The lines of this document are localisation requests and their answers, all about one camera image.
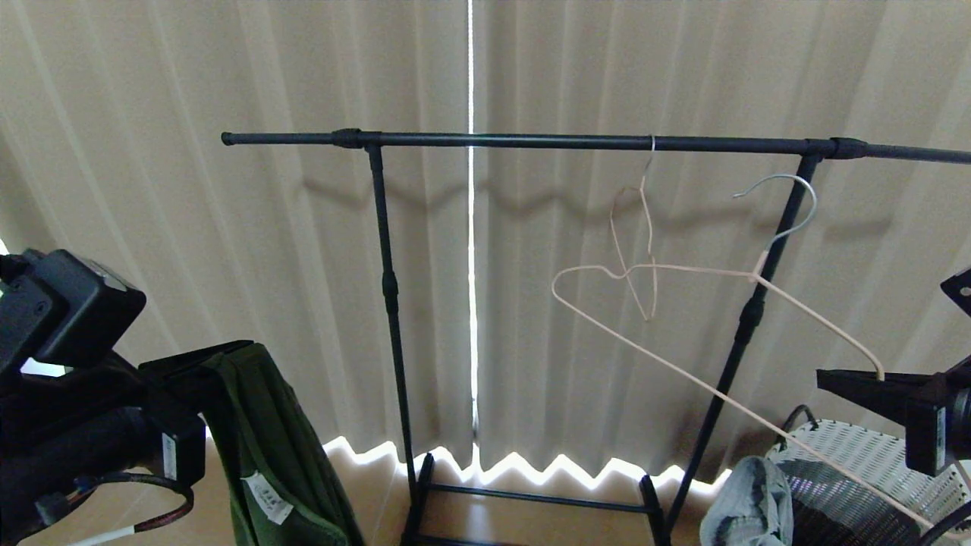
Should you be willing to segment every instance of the laundry basket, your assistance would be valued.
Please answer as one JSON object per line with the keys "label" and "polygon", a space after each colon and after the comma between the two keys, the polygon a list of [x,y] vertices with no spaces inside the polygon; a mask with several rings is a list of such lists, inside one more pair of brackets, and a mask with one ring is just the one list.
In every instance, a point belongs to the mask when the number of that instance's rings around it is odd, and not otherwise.
{"label": "laundry basket", "polygon": [[[791,434],[931,522],[971,498],[953,465],[936,478],[908,469],[900,438],[830,420],[807,423]],[[791,442],[781,440],[766,458],[788,476],[796,545],[910,546],[925,530]],[[936,544],[958,543],[942,538]],[[971,546],[971,540],[959,544]]]}

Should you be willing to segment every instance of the white plastic basket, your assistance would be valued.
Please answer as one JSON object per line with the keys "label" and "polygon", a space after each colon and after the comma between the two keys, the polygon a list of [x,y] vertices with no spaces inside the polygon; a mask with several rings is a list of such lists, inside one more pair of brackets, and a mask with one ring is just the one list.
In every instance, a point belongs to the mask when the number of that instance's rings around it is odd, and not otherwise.
{"label": "white plastic basket", "polygon": [[[971,498],[971,491],[953,465],[936,478],[907,468],[904,462],[904,441],[900,438],[837,421],[817,420],[816,424],[817,427],[813,423],[807,423],[791,434],[931,522],[940,521]],[[785,466],[788,461],[818,461],[791,442],[777,444],[769,450],[766,458],[779,466]],[[804,496],[800,501],[812,504],[813,496],[820,495],[821,498],[823,490],[828,487],[825,492],[829,495],[826,502],[831,504],[835,498],[841,504],[822,510],[828,511],[827,515],[831,519],[842,519],[847,527],[863,533],[864,536],[869,529],[886,529],[886,515],[888,510],[892,510],[888,504],[867,493],[857,484],[849,482],[846,482],[846,486],[835,486],[843,487],[844,490],[834,496],[832,484],[830,482],[825,487],[800,487],[798,493]],[[942,538],[936,544],[950,546],[958,543]],[[971,540],[964,540],[959,544],[971,546]]]}

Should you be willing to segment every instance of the tiled floor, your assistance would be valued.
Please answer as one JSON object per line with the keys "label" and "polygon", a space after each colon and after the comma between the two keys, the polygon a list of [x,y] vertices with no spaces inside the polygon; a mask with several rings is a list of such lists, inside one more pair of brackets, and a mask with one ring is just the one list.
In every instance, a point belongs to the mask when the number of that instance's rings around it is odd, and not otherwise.
{"label": "tiled floor", "polygon": [[[163,529],[122,538],[113,545],[230,545],[234,543],[229,519],[225,477],[210,444],[206,477],[193,488],[195,509]],[[331,462],[351,498],[358,524],[368,544],[398,544],[408,515],[408,481],[391,453],[358,464],[346,448],[329,450]],[[435,481],[462,483],[448,464],[436,465]],[[569,495],[596,500],[639,502],[636,482],[617,473],[600,487],[588,490],[565,471],[556,472],[543,485],[510,470],[489,487],[543,495]],[[675,484],[659,487],[662,504],[668,504]],[[175,495],[135,484],[106,486],[63,522],[21,542],[24,546],[62,545],[99,532],[132,525],[178,503]],[[689,506],[676,529],[674,544],[696,544],[697,522],[704,506]],[[538,504],[471,495],[436,493],[429,497],[422,532],[450,537],[517,544],[652,544],[644,516],[596,509]]]}

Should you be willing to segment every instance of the beige curtain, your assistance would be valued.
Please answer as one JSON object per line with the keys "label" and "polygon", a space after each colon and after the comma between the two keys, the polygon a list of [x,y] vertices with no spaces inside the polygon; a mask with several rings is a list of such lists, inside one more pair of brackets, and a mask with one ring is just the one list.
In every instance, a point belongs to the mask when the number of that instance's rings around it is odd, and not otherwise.
{"label": "beige curtain", "polygon": [[[400,425],[362,152],[221,131],[461,131],[465,6],[0,3],[0,238],[149,296],[133,361],[265,343],[321,441]],[[471,457],[464,150],[388,150],[417,451]]]}
{"label": "beige curtain", "polygon": [[[827,138],[971,148],[971,9],[963,3],[476,2],[476,129]],[[656,474],[684,465],[709,395],[578,320],[550,294],[561,268],[617,269],[608,212],[645,154],[478,151],[477,290],[483,466],[511,451],[545,467],[565,453],[591,474],[610,458]],[[796,157],[659,153],[649,180],[659,262],[749,269],[789,184],[745,199]],[[817,219],[790,241],[777,284],[843,326],[893,371],[933,372],[971,351],[971,320],[938,283],[971,265],[964,166],[826,162]],[[646,224],[625,201],[628,263]],[[637,285],[645,300],[649,277]],[[598,319],[714,384],[744,281],[660,274],[644,324],[625,285],[584,274],[563,290]],[[868,362],[779,298],[731,391],[781,423],[820,417],[887,427],[815,389],[817,368]],[[701,477],[764,431],[726,409]]]}

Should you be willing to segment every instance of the hanger hook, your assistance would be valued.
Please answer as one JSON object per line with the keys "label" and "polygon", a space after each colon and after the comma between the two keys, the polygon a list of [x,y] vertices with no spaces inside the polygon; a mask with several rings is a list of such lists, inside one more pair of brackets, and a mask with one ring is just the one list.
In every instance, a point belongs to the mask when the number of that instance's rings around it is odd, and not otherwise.
{"label": "hanger hook", "polygon": [[766,251],[771,249],[772,245],[774,245],[775,242],[778,241],[779,239],[782,239],[783,237],[787,237],[792,233],[795,233],[796,231],[805,227],[807,223],[813,220],[813,217],[816,215],[816,210],[820,206],[820,199],[816,196],[816,190],[813,189],[813,186],[809,184],[809,182],[807,182],[806,179],[798,175],[790,175],[786,173],[769,175],[763,178],[762,180],[756,182],[755,184],[753,184],[751,188],[748,188],[745,191],[739,191],[738,193],[732,194],[732,199],[735,199],[737,197],[745,197],[749,193],[752,193],[753,189],[761,186],[763,182],[766,182],[769,180],[775,180],[775,179],[788,179],[788,180],[792,180],[793,182],[796,182],[797,184],[801,184],[806,189],[806,191],[809,192],[809,196],[813,199],[813,206],[809,209],[809,214],[806,215],[806,218],[802,222],[800,222],[799,225],[795,225],[787,229],[786,231],[783,231],[782,233],[777,233],[776,236],[773,237],[771,241],[769,241],[769,244],[765,246]]}

